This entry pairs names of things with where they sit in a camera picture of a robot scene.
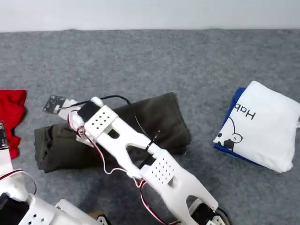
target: cartoon panda logo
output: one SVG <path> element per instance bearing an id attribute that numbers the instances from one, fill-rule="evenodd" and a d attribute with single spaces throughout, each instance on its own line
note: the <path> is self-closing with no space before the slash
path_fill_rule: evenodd
<path id="1" fill-rule="evenodd" d="M 243 140 L 242 135 L 235 132 L 235 125 L 232 118 L 228 118 L 227 122 L 222 127 L 226 133 L 219 133 L 215 141 L 224 148 L 233 151 L 234 144 L 238 144 Z"/>

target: perforated plate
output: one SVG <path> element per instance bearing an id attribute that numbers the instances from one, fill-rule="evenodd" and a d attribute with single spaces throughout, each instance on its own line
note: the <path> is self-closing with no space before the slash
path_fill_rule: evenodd
<path id="1" fill-rule="evenodd" d="M 174 167 L 166 157 L 160 157 L 151 166 L 152 176 L 161 184 L 167 185 L 174 177 Z"/>
<path id="2" fill-rule="evenodd" d="M 220 216 L 214 216 L 211 225 L 226 225 Z"/>
<path id="3" fill-rule="evenodd" d="M 30 208 L 19 225 L 49 225 L 54 217 L 53 206 L 31 195 Z"/>
<path id="4" fill-rule="evenodd" d="M 104 105 L 95 115 L 85 123 L 84 128 L 87 132 L 97 139 L 100 134 L 116 119 L 118 115 Z"/>

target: white wall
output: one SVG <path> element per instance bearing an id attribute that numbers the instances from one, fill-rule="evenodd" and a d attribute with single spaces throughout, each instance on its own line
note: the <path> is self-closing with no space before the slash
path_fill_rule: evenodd
<path id="1" fill-rule="evenodd" d="M 0 0 L 0 32 L 300 28 L 300 0 Z"/>

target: black wire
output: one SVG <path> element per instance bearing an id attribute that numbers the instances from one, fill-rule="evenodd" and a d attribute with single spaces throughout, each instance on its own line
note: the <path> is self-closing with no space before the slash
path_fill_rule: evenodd
<path id="1" fill-rule="evenodd" d="M 135 120 L 136 120 L 136 122 L 137 122 L 137 125 L 139 125 L 140 129 L 142 130 L 142 132 L 149 138 L 148 134 L 147 134 L 146 131 L 143 129 L 143 127 L 141 126 L 139 120 L 137 119 L 135 110 L 134 110 L 134 108 L 133 108 L 131 102 L 130 102 L 127 98 L 125 98 L 124 96 L 121 96 L 121 95 L 109 95 L 109 96 L 101 97 L 100 99 L 101 99 L 101 100 L 105 100 L 105 99 L 109 99 L 109 98 L 121 98 L 121 99 L 123 99 L 124 101 L 126 101 L 127 104 L 128 104 L 129 106 L 132 107 L 133 115 L 135 116 Z"/>
<path id="2" fill-rule="evenodd" d="M 85 104 L 85 103 L 88 103 L 89 101 L 83 101 L 83 102 L 77 102 L 73 105 L 70 105 L 68 107 L 61 107 L 60 109 L 68 109 L 68 108 L 71 108 L 71 107 L 74 107 L 74 106 L 79 106 L 79 105 L 82 105 L 82 104 Z"/>
<path id="3" fill-rule="evenodd" d="M 145 148 L 145 151 L 148 151 L 149 147 L 156 141 L 158 134 L 160 133 L 160 130 L 156 133 L 156 135 L 152 138 L 152 140 L 150 141 L 150 143 L 147 145 L 147 147 Z"/>

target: black lettering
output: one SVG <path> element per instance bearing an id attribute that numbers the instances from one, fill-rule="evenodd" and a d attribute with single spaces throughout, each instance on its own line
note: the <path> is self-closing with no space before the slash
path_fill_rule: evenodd
<path id="1" fill-rule="evenodd" d="M 237 103 L 234 108 L 237 109 L 236 111 L 238 111 L 240 109 L 240 104 Z"/>
<path id="2" fill-rule="evenodd" d="M 247 112 L 247 114 L 246 114 L 246 117 L 247 117 L 248 115 L 250 115 L 250 116 L 251 116 L 251 120 L 253 120 L 253 118 L 254 118 L 254 116 L 255 116 L 256 113 L 254 113 L 253 115 L 251 115 L 251 114 L 249 113 L 249 111 L 250 111 L 250 110 L 248 110 L 248 112 Z"/>
<path id="3" fill-rule="evenodd" d="M 247 108 L 242 106 L 240 110 L 241 110 L 243 113 L 245 113 L 245 112 L 247 111 Z"/>

